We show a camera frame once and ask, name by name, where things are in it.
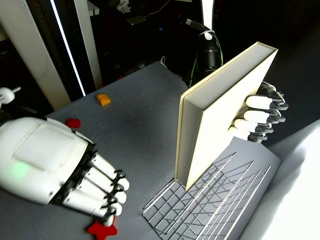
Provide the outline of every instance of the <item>white book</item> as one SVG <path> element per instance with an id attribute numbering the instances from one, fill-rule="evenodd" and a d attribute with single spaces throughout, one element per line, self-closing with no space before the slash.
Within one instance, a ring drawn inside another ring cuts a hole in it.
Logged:
<path id="1" fill-rule="evenodd" d="M 186 190 L 230 144 L 229 127 L 243 114 L 246 97 L 257 92 L 277 51 L 257 42 L 181 96 L 175 180 Z"/>

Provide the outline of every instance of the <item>orange block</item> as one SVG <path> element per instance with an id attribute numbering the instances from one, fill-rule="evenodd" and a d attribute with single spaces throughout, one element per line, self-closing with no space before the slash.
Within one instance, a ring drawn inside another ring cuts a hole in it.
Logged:
<path id="1" fill-rule="evenodd" d="M 106 94 L 98 94 L 96 99 L 98 99 L 101 106 L 111 103 L 111 99 Z"/>

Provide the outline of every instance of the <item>gray tabletop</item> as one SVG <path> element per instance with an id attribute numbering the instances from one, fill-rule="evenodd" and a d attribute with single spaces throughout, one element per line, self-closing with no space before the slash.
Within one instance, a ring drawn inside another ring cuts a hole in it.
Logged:
<path id="1" fill-rule="evenodd" d="M 99 153 L 116 169 L 127 173 L 127 202 L 116 219 L 118 235 L 110 239 L 160 239 L 141 212 L 174 177 L 179 101 L 186 89 L 172 72 L 154 63 L 49 115 L 63 123 L 80 119 L 78 131 L 97 143 Z M 97 94 L 107 94 L 111 104 L 100 106 Z M 248 161 L 260 158 L 264 166 L 267 163 L 261 155 L 265 155 L 274 165 L 270 179 L 279 164 L 261 144 L 235 139 L 222 155 L 233 151 L 242 152 L 239 156 Z M 267 185 L 261 188 L 261 195 Z M 37 205 L 0 191 L 1 239 L 92 240 L 86 233 L 92 222 L 87 214 L 52 204 Z"/>

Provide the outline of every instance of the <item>metal frame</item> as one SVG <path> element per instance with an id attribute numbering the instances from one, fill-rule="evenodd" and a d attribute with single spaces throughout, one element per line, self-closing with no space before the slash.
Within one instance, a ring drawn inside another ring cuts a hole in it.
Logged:
<path id="1" fill-rule="evenodd" d="M 226 167 L 235 155 L 213 163 L 188 191 L 171 180 L 143 208 L 143 217 L 163 240 L 228 238 L 271 168 L 249 172 L 254 161 Z"/>

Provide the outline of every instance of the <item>metal dish rack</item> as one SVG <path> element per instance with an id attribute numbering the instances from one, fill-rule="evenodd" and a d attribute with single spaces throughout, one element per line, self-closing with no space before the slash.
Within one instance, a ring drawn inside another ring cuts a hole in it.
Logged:
<path id="1" fill-rule="evenodd" d="M 143 217 L 163 240 L 228 238 L 271 168 L 249 171 L 250 161 L 230 169 L 235 155 L 214 162 L 188 191 L 170 181 L 143 208 Z"/>

